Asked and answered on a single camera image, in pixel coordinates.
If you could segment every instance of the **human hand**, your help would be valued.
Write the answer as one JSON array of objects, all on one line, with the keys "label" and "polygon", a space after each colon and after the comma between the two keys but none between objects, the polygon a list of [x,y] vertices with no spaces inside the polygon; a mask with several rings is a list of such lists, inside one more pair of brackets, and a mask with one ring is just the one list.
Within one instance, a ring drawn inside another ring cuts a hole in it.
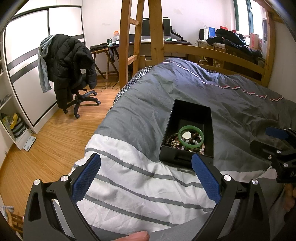
[{"label": "human hand", "polygon": [[116,239],[114,241],[148,241],[148,240],[149,240],[148,232],[142,231],[142,232],[137,232],[120,239]]},{"label": "human hand", "polygon": [[296,188],[292,184],[288,183],[285,185],[285,199],[284,199],[284,209],[288,212],[295,205],[296,198]]}]

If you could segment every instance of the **black puffer jacket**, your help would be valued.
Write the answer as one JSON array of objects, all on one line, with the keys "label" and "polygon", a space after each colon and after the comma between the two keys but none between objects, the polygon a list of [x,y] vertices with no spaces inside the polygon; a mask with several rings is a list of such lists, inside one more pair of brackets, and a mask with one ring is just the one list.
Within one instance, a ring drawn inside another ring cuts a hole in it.
[{"label": "black puffer jacket", "polygon": [[57,34],[53,37],[44,60],[48,79],[54,83],[59,108],[65,109],[67,100],[69,102],[73,98],[70,87],[82,79],[80,69],[86,70],[86,83],[89,87],[96,87],[94,60],[91,52],[79,40]]}]

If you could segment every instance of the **white wardrobe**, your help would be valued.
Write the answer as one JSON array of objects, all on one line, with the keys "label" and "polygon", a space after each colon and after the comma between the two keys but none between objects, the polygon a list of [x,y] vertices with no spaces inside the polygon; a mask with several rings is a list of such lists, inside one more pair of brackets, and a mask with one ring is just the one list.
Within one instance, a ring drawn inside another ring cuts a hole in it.
[{"label": "white wardrobe", "polygon": [[8,79],[35,133],[57,110],[53,83],[52,90],[43,93],[38,73],[38,48],[51,34],[65,34],[84,42],[81,7],[53,6],[23,12],[15,16],[4,33]]}]

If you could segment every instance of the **gray blanket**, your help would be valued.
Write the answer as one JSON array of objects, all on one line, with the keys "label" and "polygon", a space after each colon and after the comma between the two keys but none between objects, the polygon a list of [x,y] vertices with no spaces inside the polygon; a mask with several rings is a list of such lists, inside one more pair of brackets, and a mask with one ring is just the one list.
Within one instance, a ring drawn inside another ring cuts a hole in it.
[{"label": "gray blanket", "polygon": [[249,145],[259,140],[288,148],[267,136],[265,128],[295,129],[296,104],[242,76],[211,74],[176,58],[154,66],[127,90],[74,165],[83,165],[93,152],[102,158],[85,199],[77,203],[88,223],[101,240],[141,230],[148,230],[151,240],[191,240],[203,225],[215,203],[194,172],[158,160],[175,99],[211,108],[214,165],[237,181],[259,180],[273,236],[282,225],[277,197],[283,186],[276,183],[271,163],[252,154]]}]

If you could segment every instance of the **green bangle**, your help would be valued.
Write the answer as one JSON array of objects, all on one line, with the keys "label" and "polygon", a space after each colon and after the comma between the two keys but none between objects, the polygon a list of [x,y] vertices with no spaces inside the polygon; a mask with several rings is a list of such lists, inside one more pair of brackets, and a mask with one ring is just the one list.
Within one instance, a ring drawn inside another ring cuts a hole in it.
[{"label": "green bangle", "polygon": [[[191,145],[191,144],[188,144],[185,141],[183,141],[182,138],[181,138],[181,132],[187,131],[187,130],[194,130],[194,131],[198,132],[200,134],[200,136],[202,137],[202,139],[200,140],[200,143],[198,143],[196,145]],[[183,146],[188,147],[188,148],[198,148],[198,147],[200,147],[202,145],[205,137],[204,137],[203,132],[199,128],[197,128],[196,126],[184,126],[178,132],[178,138],[179,138],[179,141],[182,143]]]}]

